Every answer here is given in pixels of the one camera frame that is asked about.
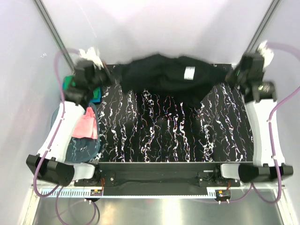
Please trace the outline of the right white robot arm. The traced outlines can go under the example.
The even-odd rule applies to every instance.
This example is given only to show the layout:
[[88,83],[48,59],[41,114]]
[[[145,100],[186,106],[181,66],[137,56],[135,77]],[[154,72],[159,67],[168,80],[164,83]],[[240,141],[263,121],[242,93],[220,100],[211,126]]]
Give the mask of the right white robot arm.
[[243,183],[272,182],[293,175],[285,163],[278,137],[277,93],[272,81],[263,80],[264,57],[245,53],[234,70],[235,83],[243,91],[243,101],[253,134],[252,164],[224,163],[213,173],[214,183],[223,186],[229,179]]

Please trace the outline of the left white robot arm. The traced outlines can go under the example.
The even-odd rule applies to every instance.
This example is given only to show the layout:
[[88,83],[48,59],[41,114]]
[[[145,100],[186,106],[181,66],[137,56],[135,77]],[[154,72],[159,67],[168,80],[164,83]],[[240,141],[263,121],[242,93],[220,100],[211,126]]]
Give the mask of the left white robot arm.
[[96,167],[66,162],[66,153],[79,119],[85,114],[93,92],[111,85],[114,81],[106,64],[97,65],[91,60],[80,60],[69,86],[63,90],[58,115],[43,145],[36,155],[28,155],[26,165],[33,173],[33,186],[41,180],[57,186],[68,186],[72,181],[85,179],[95,186],[101,181]]

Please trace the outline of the black t shirt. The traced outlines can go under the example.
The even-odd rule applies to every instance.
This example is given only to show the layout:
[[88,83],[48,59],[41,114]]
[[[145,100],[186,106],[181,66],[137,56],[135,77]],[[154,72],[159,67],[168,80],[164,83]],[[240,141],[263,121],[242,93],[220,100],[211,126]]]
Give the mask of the black t shirt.
[[168,58],[161,54],[117,65],[115,72],[124,93],[148,90],[197,109],[215,85],[225,82],[227,75],[223,68],[203,60],[188,56]]

